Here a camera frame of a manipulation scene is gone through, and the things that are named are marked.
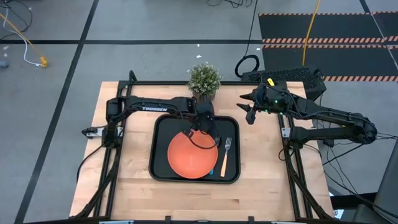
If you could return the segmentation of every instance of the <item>plant pot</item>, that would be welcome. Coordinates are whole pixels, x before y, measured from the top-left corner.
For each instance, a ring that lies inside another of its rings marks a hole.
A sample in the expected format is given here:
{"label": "plant pot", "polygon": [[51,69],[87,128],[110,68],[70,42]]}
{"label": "plant pot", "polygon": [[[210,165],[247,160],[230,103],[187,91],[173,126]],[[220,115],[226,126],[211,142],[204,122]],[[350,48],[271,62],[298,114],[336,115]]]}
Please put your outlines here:
{"label": "plant pot", "polygon": [[195,99],[197,99],[197,102],[201,103],[204,101],[213,101],[214,98],[216,97],[216,93],[213,93],[212,95],[208,95],[208,94],[199,94],[196,92],[192,92],[193,97],[195,97]]}

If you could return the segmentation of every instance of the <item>wooden tabletop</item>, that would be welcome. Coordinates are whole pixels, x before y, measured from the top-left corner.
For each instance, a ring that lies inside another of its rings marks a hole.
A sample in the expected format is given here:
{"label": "wooden tabletop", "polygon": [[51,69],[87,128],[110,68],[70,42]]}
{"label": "wooden tabletop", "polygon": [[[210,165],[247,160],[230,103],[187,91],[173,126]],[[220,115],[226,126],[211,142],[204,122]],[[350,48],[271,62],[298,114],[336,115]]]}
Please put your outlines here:
{"label": "wooden tabletop", "polygon": [[[117,82],[103,82],[96,105],[93,126],[105,125],[106,100],[116,96]],[[302,83],[288,83],[292,93],[305,97]],[[236,103],[249,103],[239,95],[255,86],[221,86],[213,102],[215,114],[231,116],[239,123],[241,175],[230,185],[159,182],[148,171],[155,120],[162,113],[133,113],[126,123],[112,219],[115,220],[294,220],[285,162],[278,159],[282,141],[276,114],[258,113],[254,125],[248,125],[246,113]],[[132,94],[169,99],[191,96],[186,86],[133,86]],[[310,128],[311,121],[295,121]],[[101,144],[87,142],[85,156]],[[316,142],[309,142],[317,148]],[[95,193],[100,179],[104,149],[82,167],[70,215],[77,214]],[[301,150],[309,191],[329,215],[333,215],[319,153],[309,147]],[[108,193],[104,193],[101,213]],[[299,194],[302,217],[305,212]]]}

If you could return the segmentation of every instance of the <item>gray floor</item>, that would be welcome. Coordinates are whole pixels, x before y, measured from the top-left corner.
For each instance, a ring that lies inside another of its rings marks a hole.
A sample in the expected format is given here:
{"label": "gray floor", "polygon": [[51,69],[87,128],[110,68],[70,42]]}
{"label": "gray floor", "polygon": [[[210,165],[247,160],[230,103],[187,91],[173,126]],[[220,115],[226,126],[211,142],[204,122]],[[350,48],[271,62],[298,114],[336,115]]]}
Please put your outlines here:
{"label": "gray floor", "polygon": [[[26,32],[30,39],[78,40],[92,0],[26,0],[34,15]],[[396,11],[397,0],[366,0],[371,11]],[[29,17],[26,9],[14,10]],[[316,0],[260,0],[257,12],[312,12]],[[209,7],[205,0],[100,0],[88,33],[92,40],[247,39],[253,6],[233,9],[223,2]],[[320,12],[363,12],[358,0],[322,0]],[[0,28],[0,35],[6,31]],[[255,19],[253,39],[260,39]],[[251,45],[258,54],[260,45]],[[38,45],[49,60],[46,69],[26,64],[23,45],[0,45],[0,223],[12,223],[39,155],[76,45]],[[133,69],[140,80],[187,80],[194,64],[209,62],[220,68],[224,80],[237,80],[234,66],[245,45],[85,45],[67,99],[39,177],[25,222],[66,218],[75,191],[76,169],[86,139],[80,131],[89,126],[100,83],[125,79]],[[29,49],[28,58],[37,60]],[[245,63],[247,71],[253,64]],[[398,134],[394,119],[398,107],[397,83],[326,83],[322,105],[357,111],[375,122],[379,132]],[[348,154],[339,162],[359,193],[378,189],[394,142],[380,140]],[[354,147],[336,146],[337,154]],[[326,148],[320,145],[323,158]],[[340,178],[329,165],[334,179]],[[347,194],[333,182],[330,187]]]}

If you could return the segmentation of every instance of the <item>silver fork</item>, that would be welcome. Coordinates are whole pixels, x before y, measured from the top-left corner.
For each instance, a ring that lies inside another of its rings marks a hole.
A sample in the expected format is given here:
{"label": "silver fork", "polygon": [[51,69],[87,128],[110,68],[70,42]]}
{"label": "silver fork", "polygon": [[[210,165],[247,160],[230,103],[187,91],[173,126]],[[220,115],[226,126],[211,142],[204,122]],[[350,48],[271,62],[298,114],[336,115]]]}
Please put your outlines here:
{"label": "silver fork", "polygon": [[225,170],[226,170],[226,160],[228,158],[228,150],[231,148],[231,143],[232,143],[232,138],[228,137],[226,138],[225,141],[225,156],[224,156],[224,161],[223,161],[223,166],[221,168],[221,177],[225,176]]}

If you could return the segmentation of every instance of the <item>orange striped tape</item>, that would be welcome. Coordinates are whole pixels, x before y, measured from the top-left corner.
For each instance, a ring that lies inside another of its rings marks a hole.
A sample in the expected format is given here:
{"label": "orange striped tape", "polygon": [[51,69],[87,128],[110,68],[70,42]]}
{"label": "orange striped tape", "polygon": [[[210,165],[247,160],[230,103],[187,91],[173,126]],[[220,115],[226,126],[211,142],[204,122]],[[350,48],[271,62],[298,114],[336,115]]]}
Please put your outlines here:
{"label": "orange striped tape", "polygon": [[[265,44],[304,44],[306,38],[268,38],[263,39],[262,42]],[[309,44],[377,44],[384,43],[385,41],[397,41],[398,36],[392,37],[369,37],[369,38],[308,38]]]}
{"label": "orange striped tape", "polygon": [[[312,13],[259,13],[259,16],[310,16]],[[337,13],[337,12],[321,12],[317,15],[370,15],[368,12],[348,12],[348,13]]]}
{"label": "orange striped tape", "polygon": [[398,82],[398,76],[326,76],[326,82]]}
{"label": "orange striped tape", "polygon": [[381,13],[397,13],[398,11],[376,11],[372,12],[372,14],[381,14]]}
{"label": "orange striped tape", "polygon": [[[263,49],[268,48],[303,48],[303,44],[265,44],[262,46]],[[379,44],[368,44],[368,45],[349,45],[349,44],[333,44],[333,45],[326,45],[326,44],[308,44],[308,48],[323,48],[323,49],[345,49],[345,48],[387,48],[385,45]]]}

